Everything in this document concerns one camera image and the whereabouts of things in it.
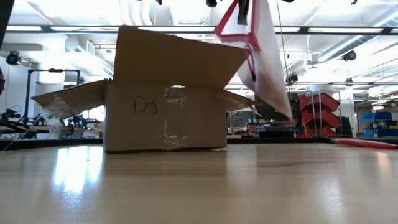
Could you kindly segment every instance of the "ceiling light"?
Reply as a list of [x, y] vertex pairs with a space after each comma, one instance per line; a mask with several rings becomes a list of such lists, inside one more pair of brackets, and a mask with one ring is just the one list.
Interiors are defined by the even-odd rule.
[[275, 32], [298, 32], [299, 27], [275, 27]]
[[176, 36], [190, 40], [214, 40], [213, 36], [195, 35], [195, 34], [177, 34]]
[[87, 31], [87, 32], [109, 32], [109, 31], [118, 31], [119, 27], [106, 27], [106, 26], [98, 26], [98, 27], [87, 27], [87, 26], [50, 26], [50, 28], [54, 31], [60, 32], [76, 32], [76, 31]]
[[43, 82], [43, 81], [38, 81], [36, 84], [41, 84], [41, 85], [76, 85], [76, 82]]
[[156, 32], [214, 32], [213, 26], [143, 26], [138, 27], [143, 30]]
[[334, 27], [313, 27], [308, 30], [309, 33], [311, 32], [326, 32], [326, 33], [380, 33], [383, 28], [334, 28]]
[[398, 11], [396, 13], [391, 14], [390, 16], [386, 17], [385, 19], [383, 19], [382, 21], [378, 22], [377, 24], [375, 24], [374, 26], [381, 26], [383, 24], [385, 24], [387, 21], [390, 21], [391, 19], [395, 18], [398, 16]]
[[381, 109], [384, 109], [384, 107], [383, 106], [373, 106], [373, 109], [374, 110], [381, 110]]
[[43, 31], [39, 26], [7, 26], [7, 31]]

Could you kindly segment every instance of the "box flap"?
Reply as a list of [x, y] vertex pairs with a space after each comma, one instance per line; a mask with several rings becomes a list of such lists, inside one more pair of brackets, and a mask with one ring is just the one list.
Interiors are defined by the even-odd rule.
[[245, 59], [244, 49], [121, 26], [113, 78], [223, 89]]
[[43, 108], [62, 119], [101, 106], [104, 103], [106, 86], [110, 80], [100, 80], [64, 90], [33, 96]]
[[235, 111], [255, 105], [256, 102], [244, 96], [224, 90], [226, 111]]

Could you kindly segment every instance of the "cardboard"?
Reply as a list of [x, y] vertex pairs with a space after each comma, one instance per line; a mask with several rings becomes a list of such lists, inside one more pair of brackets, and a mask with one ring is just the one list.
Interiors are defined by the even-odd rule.
[[223, 90], [244, 60], [244, 49], [121, 26], [114, 80], [32, 99], [61, 118], [104, 104], [107, 152], [225, 147], [225, 112], [253, 104]]

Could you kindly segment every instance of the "table surface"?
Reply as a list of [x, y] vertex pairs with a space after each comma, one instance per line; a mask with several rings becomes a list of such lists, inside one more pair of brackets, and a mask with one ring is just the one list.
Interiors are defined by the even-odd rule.
[[0, 153], [0, 223], [398, 223], [398, 151], [332, 144]]

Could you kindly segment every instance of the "fluorescent light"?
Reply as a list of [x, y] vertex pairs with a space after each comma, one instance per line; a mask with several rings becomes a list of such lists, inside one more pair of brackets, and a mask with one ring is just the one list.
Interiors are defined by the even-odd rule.
[[[117, 32], [119, 27], [90, 27], [90, 26], [50, 26], [54, 31], [60, 32]], [[137, 26], [139, 29], [155, 32], [214, 32], [213, 26]]]
[[36, 82], [36, 84], [41, 85], [76, 85], [76, 82]]
[[288, 90], [288, 89], [286, 89], [286, 91], [291, 91], [293, 93], [307, 92], [307, 90]]
[[85, 26], [50, 26], [50, 28], [54, 31], [61, 31], [61, 32], [76, 32], [76, 31], [111, 32], [119, 30], [119, 27], [85, 27]]
[[313, 27], [308, 30], [311, 32], [326, 32], [326, 33], [380, 33], [383, 28], [334, 28], [334, 27]]
[[382, 104], [382, 103], [387, 103], [387, 100], [379, 100], [377, 102], [372, 103], [372, 105], [378, 105], [378, 104]]
[[177, 34], [177, 36], [190, 40], [214, 40], [214, 36], [203, 36], [196, 34]]
[[373, 106], [373, 109], [374, 110], [381, 110], [381, 109], [384, 109], [384, 107], [383, 106]]
[[299, 27], [274, 27], [275, 32], [298, 32]]
[[293, 84], [293, 85], [329, 85], [328, 82], [293, 82], [293, 83], [285, 83], [287, 84]]
[[383, 19], [382, 21], [378, 22], [378, 23], [375, 24], [374, 26], [375, 26], [375, 27], [381, 26], [381, 25], [385, 24], [387, 21], [390, 21], [391, 19], [393, 19], [393, 18], [395, 18], [395, 17], [397, 17], [397, 16], [398, 16], [398, 11], [395, 12], [395, 13], [393, 13], [393, 14], [391, 14], [389, 17]]
[[143, 30], [156, 32], [214, 32], [212, 26], [142, 26]]
[[7, 26], [7, 31], [43, 31], [39, 26]]

